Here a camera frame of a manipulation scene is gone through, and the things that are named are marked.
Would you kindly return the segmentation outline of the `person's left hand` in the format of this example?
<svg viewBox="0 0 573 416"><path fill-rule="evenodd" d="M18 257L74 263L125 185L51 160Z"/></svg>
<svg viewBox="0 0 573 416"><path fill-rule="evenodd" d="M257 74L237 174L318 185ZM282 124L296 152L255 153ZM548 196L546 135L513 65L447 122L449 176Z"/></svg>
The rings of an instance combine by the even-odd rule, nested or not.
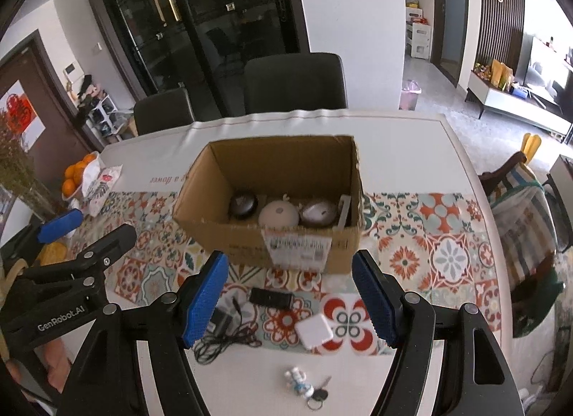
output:
<svg viewBox="0 0 573 416"><path fill-rule="evenodd" d="M40 345L23 360L8 359L5 365L16 383L26 389L39 391L52 401L59 399L71 370L71 362L61 338Z"/></svg>

